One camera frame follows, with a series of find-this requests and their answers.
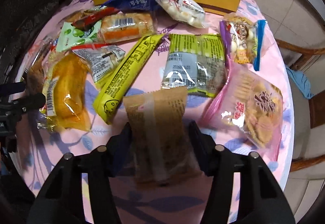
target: pink plastic bag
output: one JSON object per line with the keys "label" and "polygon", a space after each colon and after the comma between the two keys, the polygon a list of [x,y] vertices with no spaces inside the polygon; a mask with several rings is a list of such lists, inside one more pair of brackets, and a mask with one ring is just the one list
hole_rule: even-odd
{"label": "pink plastic bag", "polygon": [[271,161],[276,161],[281,141],[282,111],[283,98],[276,86],[246,67],[229,62],[226,84],[200,123],[210,128],[241,131],[264,150]]}

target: round table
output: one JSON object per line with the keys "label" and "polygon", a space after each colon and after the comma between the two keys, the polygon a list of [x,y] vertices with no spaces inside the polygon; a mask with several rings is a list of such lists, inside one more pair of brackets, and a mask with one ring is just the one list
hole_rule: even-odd
{"label": "round table", "polygon": [[[24,65],[30,58],[32,51],[40,41],[50,33],[55,26],[67,15],[80,9],[93,6],[92,0],[73,0],[63,7],[45,25],[33,47],[26,54],[16,81],[20,81]],[[240,0],[239,14],[255,22],[264,19],[254,0]],[[222,16],[207,14],[210,22],[209,29],[195,29],[188,25],[173,21],[168,16],[158,17],[159,33],[202,34],[215,33],[218,30]],[[135,41],[119,45],[126,53],[132,48]],[[160,89],[169,49],[169,41],[164,39],[143,67],[126,95],[134,95]],[[273,172],[279,185],[284,189],[292,158],[294,142],[294,109],[285,65],[280,51],[274,40],[269,26],[265,27],[262,46],[261,70],[258,75],[277,86],[283,95],[283,125],[282,140],[277,162],[270,162],[263,157],[265,163]],[[121,132],[127,122],[127,115],[123,104],[119,107],[112,125],[107,125],[94,111],[92,103],[98,91],[88,74],[85,86],[85,105],[92,121],[90,132],[69,129],[63,133],[49,133],[45,129],[37,129],[36,118],[38,113],[33,112],[23,116],[17,125],[17,154],[12,155],[18,172],[25,180],[30,190],[37,195],[47,176],[62,157],[71,152],[74,155],[86,154],[99,145],[105,145],[109,138]],[[211,102],[210,98],[190,95],[184,118],[198,120],[204,108]],[[217,144],[223,144],[234,153],[247,155],[254,147],[235,134],[230,135],[215,130],[201,128],[205,134],[213,137]],[[123,223],[188,223],[198,224],[202,218],[212,178],[204,175],[191,178],[182,184],[156,188],[155,190],[137,190],[133,175],[123,174],[110,179],[115,203]],[[82,176],[83,201],[86,220],[92,222],[89,202],[87,175]],[[233,194],[229,222],[237,218],[240,180],[239,174],[234,176]]]}

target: expiration date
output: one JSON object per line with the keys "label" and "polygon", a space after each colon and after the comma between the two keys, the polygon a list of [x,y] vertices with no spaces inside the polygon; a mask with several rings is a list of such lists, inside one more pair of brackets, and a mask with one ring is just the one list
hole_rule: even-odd
{"label": "expiration date", "polygon": [[183,67],[186,70],[191,70],[191,66],[190,65],[173,65],[173,69],[183,69]]}

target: green snack bag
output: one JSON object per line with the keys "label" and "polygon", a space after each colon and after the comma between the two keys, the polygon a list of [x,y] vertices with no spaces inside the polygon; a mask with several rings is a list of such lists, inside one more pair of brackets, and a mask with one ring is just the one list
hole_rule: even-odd
{"label": "green snack bag", "polygon": [[88,31],[82,31],[73,27],[70,22],[64,22],[57,41],[56,51],[62,52],[76,45],[98,42],[100,27],[101,21],[98,21]]}
{"label": "green snack bag", "polygon": [[170,34],[162,88],[187,86],[188,93],[214,97],[225,84],[225,48],[220,35]]}

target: metal bolt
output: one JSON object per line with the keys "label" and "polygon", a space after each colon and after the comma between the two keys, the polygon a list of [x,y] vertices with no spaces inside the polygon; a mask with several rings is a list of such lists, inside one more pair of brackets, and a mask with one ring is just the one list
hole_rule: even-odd
{"label": "metal bolt", "polygon": [[101,146],[98,146],[97,147],[97,151],[100,152],[100,153],[103,153],[107,150],[106,146],[105,145],[101,145]]}
{"label": "metal bolt", "polygon": [[69,159],[72,158],[72,156],[73,156],[72,153],[66,153],[65,155],[63,155],[63,158],[66,159],[66,160],[69,160]]}
{"label": "metal bolt", "polygon": [[256,158],[258,158],[258,157],[260,156],[260,155],[259,155],[257,152],[255,152],[255,151],[250,152],[249,155],[250,155],[251,157],[253,157],[254,159],[256,159]]}
{"label": "metal bolt", "polygon": [[225,147],[224,147],[223,145],[221,145],[221,144],[217,144],[217,145],[215,146],[215,149],[216,149],[217,151],[223,151],[223,150],[225,149]]}

